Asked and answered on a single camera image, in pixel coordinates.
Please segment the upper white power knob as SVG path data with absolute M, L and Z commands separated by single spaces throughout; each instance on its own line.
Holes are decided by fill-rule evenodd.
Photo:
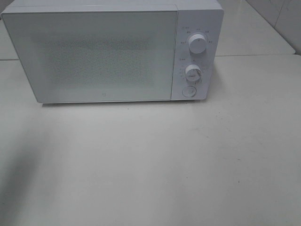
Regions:
M 189 50 L 193 54 L 201 54 L 207 48 L 207 37 L 203 33 L 194 33 L 188 38 Z

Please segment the white microwave oven body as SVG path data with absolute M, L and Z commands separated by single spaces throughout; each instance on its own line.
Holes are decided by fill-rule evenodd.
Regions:
M 3 10 L 1 18 L 4 21 L 4 14 L 164 11 L 175 11 L 177 19 L 171 97 L 161 101 L 204 100 L 224 16 L 221 5 L 215 0 L 15 0 Z M 207 37 L 207 48 L 201 54 L 189 50 L 188 38 L 194 33 Z M 185 68 L 192 64 L 201 69 L 201 78 L 195 82 L 185 78 Z M 194 97 L 183 96 L 182 90 L 187 86 L 197 89 Z

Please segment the white timer knob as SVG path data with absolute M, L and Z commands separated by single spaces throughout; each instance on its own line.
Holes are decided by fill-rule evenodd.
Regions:
M 185 78 L 189 82 L 195 82 L 201 78 L 201 69 L 198 65 L 192 64 L 185 68 Z

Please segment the white microwave door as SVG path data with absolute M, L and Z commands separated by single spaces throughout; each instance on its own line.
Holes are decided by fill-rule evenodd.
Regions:
M 169 100 L 177 13 L 4 14 L 40 103 Z

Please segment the round door release button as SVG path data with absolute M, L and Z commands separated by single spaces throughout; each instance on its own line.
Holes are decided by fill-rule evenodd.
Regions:
M 194 97 L 197 92 L 197 89 L 194 86 L 187 86 L 182 90 L 184 97 Z

